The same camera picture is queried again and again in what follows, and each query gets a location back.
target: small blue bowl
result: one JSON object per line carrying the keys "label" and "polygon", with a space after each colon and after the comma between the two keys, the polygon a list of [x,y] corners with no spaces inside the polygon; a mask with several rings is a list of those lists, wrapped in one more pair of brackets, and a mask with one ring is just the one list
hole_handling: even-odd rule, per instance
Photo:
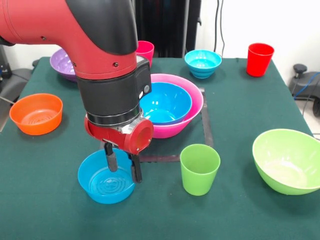
{"label": "small blue bowl", "polygon": [[86,193],[100,204],[116,204],[135,189],[132,180],[132,162],[128,155],[114,148],[118,170],[111,172],[108,168],[105,150],[99,150],[88,156],[78,170],[78,181]]}
{"label": "small blue bowl", "polygon": [[206,79],[214,74],[220,66],[222,58],[213,51],[193,50],[184,56],[184,61],[196,78]]}
{"label": "small blue bowl", "polygon": [[182,87],[167,82],[151,84],[152,92],[140,100],[144,117],[154,125],[177,124],[191,109],[192,99]]}

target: cup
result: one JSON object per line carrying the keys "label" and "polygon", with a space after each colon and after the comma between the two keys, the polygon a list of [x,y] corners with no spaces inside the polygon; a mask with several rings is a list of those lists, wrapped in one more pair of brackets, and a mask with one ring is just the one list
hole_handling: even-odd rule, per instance
{"label": "cup", "polygon": [[149,41],[138,41],[138,48],[135,51],[137,55],[149,60],[150,67],[152,66],[152,58],[155,52],[155,46]]}
{"label": "cup", "polygon": [[262,77],[266,74],[275,50],[264,43],[253,43],[248,49],[246,72],[253,77]]}
{"label": "cup", "polygon": [[194,196],[209,192],[220,166],[220,156],[204,144],[187,146],[180,154],[183,188]]}

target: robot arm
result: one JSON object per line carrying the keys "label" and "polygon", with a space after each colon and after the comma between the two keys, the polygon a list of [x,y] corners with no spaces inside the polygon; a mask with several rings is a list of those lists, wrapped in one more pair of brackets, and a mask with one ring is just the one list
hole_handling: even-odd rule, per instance
{"label": "robot arm", "polygon": [[141,182],[138,154],[150,144],[153,125],[139,101],[151,91],[151,78],[148,61],[136,56],[131,0],[0,0],[0,44],[64,48],[87,112],[86,131],[105,142],[112,171],[112,145],[129,153],[133,180]]}

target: red cup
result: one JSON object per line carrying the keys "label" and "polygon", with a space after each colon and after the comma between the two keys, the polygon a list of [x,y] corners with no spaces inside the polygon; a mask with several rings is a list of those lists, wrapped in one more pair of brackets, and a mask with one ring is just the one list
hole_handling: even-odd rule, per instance
{"label": "red cup", "polygon": [[138,41],[138,49],[135,51],[137,55],[149,60],[152,66],[152,58],[155,52],[155,46],[149,41]]}
{"label": "red cup", "polygon": [[248,50],[247,74],[253,77],[265,75],[274,52],[274,48],[270,45],[264,43],[251,44]]}

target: table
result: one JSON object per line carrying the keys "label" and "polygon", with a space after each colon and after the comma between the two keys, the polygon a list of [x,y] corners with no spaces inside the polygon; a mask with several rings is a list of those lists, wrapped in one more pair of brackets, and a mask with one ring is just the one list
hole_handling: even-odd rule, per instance
{"label": "table", "polygon": [[[320,191],[273,191],[252,155],[254,139],[266,130],[311,132],[273,62],[261,78],[248,76],[245,67],[246,59],[223,59],[212,77],[199,80],[182,59],[155,58],[153,73],[179,75],[205,88],[221,167],[210,192],[195,197],[182,187],[178,162],[142,163],[143,182],[133,194],[103,205],[77,180],[80,163],[100,145],[84,130],[77,85],[42,58],[22,96],[59,96],[63,120],[43,136],[25,135],[11,121],[0,134],[0,239],[318,240]],[[204,143],[201,116],[180,135],[153,140],[144,154],[179,154],[192,143]]]}

